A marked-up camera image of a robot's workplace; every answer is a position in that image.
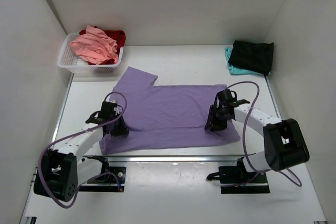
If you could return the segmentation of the aluminium table edge rail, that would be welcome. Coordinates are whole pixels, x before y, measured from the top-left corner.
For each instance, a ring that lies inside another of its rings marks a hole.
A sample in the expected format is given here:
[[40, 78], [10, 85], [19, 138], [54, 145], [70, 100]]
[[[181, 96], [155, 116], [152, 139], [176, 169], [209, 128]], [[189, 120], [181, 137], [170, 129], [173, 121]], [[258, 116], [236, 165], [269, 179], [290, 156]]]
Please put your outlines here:
[[110, 162], [235, 162], [242, 155], [104, 156]]

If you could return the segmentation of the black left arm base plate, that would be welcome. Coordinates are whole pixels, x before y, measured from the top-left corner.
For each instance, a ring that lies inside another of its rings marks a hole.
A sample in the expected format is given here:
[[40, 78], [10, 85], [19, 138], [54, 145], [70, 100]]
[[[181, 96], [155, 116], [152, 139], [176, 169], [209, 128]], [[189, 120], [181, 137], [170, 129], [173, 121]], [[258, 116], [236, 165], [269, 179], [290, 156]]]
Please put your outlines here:
[[91, 179], [82, 186], [80, 186], [79, 191], [99, 193], [123, 193], [125, 191], [125, 179], [127, 175], [126, 163], [110, 163], [109, 172], [113, 173], [118, 180], [116, 180], [116, 178], [112, 175], [106, 175], [97, 179]]

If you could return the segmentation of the folded black t shirt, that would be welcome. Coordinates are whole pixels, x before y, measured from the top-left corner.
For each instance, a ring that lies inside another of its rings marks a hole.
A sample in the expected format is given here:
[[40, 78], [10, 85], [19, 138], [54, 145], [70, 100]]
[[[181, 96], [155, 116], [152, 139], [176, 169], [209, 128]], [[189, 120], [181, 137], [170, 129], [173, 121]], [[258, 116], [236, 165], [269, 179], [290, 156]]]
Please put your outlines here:
[[274, 45], [273, 42], [268, 44], [235, 40], [228, 63], [267, 76], [272, 69]]

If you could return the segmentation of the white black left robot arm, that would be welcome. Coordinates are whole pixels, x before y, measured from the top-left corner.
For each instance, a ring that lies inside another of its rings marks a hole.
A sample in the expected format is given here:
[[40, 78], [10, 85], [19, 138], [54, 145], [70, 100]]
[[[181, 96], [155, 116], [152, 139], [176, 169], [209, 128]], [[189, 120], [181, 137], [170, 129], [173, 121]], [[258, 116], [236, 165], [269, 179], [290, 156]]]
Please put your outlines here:
[[92, 116], [88, 122], [95, 126], [47, 145], [38, 160], [34, 193], [51, 198], [64, 209], [75, 203], [80, 187], [90, 180], [114, 180], [117, 191], [123, 191], [119, 176], [109, 168], [108, 159], [87, 154], [104, 136], [127, 131], [122, 114], [107, 118]]

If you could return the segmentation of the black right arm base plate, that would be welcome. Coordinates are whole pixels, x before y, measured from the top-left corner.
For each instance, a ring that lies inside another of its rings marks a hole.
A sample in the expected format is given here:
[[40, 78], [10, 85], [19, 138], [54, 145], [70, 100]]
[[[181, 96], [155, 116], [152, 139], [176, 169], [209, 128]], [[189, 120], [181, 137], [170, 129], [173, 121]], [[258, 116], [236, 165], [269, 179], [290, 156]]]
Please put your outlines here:
[[265, 174], [249, 173], [238, 164], [236, 166], [220, 166], [217, 172], [208, 174], [206, 180], [219, 181], [222, 195], [270, 193]]

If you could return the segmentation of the folded teal t shirt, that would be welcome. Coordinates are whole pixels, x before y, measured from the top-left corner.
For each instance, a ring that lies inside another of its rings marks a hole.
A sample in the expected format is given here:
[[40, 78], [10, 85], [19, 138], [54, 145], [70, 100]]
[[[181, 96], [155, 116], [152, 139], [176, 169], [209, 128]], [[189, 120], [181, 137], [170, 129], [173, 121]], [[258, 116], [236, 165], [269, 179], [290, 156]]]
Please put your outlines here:
[[226, 47], [224, 49], [225, 59], [226, 59], [227, 66], [228, 66], [228, 71], [231, 75], [248, 75], [248, 74], [259, 75], [259, 73], [257, 73], [257, 72], [253, 72], [251, 70], [246, 70], [246, 69], [241, 69], [241, 68], [238, 68], [238, 67], [235, 67], [235, 66], [231, 65], [229, 63], [229, 59], [231, 57], [232, 51], [233, 51], [232, 47]]

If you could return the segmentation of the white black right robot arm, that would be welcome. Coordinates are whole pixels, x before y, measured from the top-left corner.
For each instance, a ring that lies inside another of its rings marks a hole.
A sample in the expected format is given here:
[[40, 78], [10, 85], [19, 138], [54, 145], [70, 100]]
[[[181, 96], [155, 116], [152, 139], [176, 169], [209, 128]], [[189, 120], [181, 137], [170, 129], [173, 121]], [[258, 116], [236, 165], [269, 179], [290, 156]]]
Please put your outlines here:
[[[220, 179], [226, 184], [240, 186], [252, 182], [258, 175], [268, 171], [282, 173], [310, 159], [301, 128], [294, 119], [284, 120], [271, 116], [250, 106], [247, 100], [231, 103], [217, 101], [209, 108], [205, 129], [212, 132], [224, 131], [230, 120], [243, 124], [244, 155], [237, 160], [235, 166], [209, 174], [208, 180]], [[247, 154], [247, 128], [262, 136], [263, 151]]]

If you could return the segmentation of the purple t shirt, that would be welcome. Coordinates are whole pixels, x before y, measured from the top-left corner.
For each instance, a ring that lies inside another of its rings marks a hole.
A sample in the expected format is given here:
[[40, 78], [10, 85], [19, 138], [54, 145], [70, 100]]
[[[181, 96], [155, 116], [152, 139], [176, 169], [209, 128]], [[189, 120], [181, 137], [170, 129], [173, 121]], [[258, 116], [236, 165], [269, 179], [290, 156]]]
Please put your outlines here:
[[124, 136], [106, 135], [102, 154], [127, 151], [220, 146], [240, 140], [232, 122], [227, 129], [204, 129], [215, 95], [226, 88], [217, 85], [155, 86], [156, 75], [128, 67], [113, 88], [112, 99], [122, 93], [128, 102], [123, 119]]

